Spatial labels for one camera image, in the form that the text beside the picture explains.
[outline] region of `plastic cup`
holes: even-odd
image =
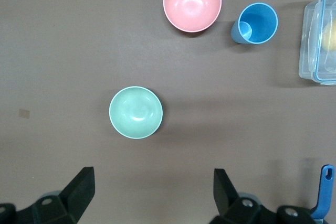
[[[262,44],[269,41],[278,28],[275,10],[265,3],[247,6],[231,29],[232,39],[241,44]]]

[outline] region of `clear plastic container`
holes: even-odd
[[[299,76],[336,85],[336,0],[311,2],[304,11]]]

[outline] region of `blue handle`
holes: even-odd
[[[313,213],[311,214],[311,217],[315,220],[324,219],[329,212],[334,175],[335,167],[332,165],[324,165],[322,167],[317,205],[313,208]]]

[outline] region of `pink bowl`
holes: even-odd
[[[195,33],[212,25],[221,11],[222,0],[163,0],[168,20],[178,29]]]

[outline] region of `green bowl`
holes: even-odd
[[[123,136],[141,139],[152,135],[162,122],[162,106],[158,97],[143,87],[120,90],[110,104],[110,120]]]

